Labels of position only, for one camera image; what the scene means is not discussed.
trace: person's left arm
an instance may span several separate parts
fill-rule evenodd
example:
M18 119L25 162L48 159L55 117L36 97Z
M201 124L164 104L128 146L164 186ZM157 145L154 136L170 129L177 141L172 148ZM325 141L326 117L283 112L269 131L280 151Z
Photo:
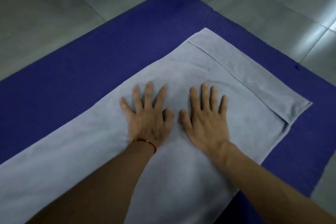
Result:
M167 87L161 88L153 103L153 85L149 82L143 106L139 88L133 88L136 112L125 99L120 100L128 122L131 143L118 156L94 171L61 197L50 203L27 224L39 223L124 223L131 197L146 164L154 154L154 147L169 136L174 114L171 109L162 113Z

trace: ribbed mat surface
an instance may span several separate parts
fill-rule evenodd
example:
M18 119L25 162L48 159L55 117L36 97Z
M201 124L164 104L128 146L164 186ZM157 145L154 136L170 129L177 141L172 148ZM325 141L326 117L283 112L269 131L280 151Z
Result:
M309 196L336 148L336 87L200 0L145 1L1 81L0 163L78 116L204 27L314 103L263 162ZM241 193L221 220L261 222Z

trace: person's right arm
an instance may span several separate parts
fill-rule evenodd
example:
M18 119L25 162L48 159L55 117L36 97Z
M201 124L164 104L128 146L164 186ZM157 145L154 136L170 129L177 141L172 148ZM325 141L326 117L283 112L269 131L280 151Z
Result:
M202 85L202 106L197 90L190 90L192 118L182 110L180 119L189 139L239 188L268 223L336 223L336 219L272 173L243 154L229 141L226 122L228 99L217 107L217 89Z

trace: red string bracelet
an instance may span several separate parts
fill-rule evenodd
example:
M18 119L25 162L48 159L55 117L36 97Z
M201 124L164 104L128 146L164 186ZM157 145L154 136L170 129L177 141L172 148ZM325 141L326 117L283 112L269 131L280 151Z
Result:
M152 146L154 147L154 154L156 153L156 146L155 146L152 142L147 141L146 139L142 139L142 138L133 140L133 142L137 142L137 141L138 141L138 142L146 142L146 143L149 143L150 145L152 145Z

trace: person's left hand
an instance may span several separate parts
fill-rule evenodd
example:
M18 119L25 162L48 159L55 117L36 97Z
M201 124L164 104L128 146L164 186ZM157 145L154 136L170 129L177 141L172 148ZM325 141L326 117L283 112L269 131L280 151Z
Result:
M157 94L155 106L153 107L153 83L149 82L145 90L145 104L142 105L138 86L133 87L133 101L136 112L128 106L124 98L120 99L120 105L128 119L129 141L142 138L152 142L159 147L168 138L174 113L171 108L162 112L166 98L167 86L163 86Z

